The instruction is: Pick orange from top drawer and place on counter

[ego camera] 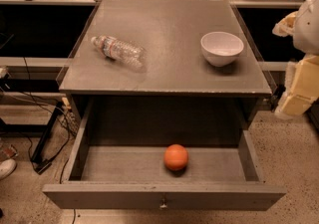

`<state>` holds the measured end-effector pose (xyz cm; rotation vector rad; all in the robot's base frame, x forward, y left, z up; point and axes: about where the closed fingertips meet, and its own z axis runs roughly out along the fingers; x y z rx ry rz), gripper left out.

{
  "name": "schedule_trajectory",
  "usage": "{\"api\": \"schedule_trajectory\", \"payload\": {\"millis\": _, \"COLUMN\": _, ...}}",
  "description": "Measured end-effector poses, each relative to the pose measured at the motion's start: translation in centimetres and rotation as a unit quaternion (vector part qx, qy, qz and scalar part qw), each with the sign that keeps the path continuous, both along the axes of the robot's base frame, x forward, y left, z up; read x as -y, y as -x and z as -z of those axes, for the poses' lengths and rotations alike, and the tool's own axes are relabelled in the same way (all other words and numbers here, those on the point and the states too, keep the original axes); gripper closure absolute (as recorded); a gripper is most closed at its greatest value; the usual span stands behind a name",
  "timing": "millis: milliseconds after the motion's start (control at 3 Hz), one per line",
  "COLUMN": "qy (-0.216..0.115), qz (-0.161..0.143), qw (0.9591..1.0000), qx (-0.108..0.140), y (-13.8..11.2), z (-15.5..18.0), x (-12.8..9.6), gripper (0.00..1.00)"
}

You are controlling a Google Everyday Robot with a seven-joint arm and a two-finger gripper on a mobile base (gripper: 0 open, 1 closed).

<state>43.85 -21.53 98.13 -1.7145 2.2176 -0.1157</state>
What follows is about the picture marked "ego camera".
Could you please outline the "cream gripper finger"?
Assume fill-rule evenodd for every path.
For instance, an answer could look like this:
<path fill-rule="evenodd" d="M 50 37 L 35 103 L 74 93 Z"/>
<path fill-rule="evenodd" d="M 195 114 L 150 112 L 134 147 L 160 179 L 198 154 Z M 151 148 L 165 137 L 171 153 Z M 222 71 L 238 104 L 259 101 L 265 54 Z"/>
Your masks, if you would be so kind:
<path fill-rule="evenodd" d="M 272 29 L 272 33 L 279 37 L 292 36 L 297 12 L 294 11 L 281 19 Z"/>
<path fill-rule="evenodd" d="M 306 54 L 298 63 L 288 62 L 284 86 L 275 115 L 292 119 L 304 114 L 319 99 L 319 57 Z"/>

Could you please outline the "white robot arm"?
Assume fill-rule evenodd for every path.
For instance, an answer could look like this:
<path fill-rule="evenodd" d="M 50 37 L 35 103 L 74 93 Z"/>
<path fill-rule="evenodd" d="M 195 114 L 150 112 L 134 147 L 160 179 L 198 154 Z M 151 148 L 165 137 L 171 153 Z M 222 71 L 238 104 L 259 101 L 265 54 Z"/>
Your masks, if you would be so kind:
<path fill-rule="evenodd" d="M 275 115 L 291 119 L 304 114 L 319 99 L 319 0 L 305 0 L 298 11 L 276 23 L 276 36 L 291 36 L 295 49 L 305 56 L 301 61 L 288 62 L 285 91 Z"/>

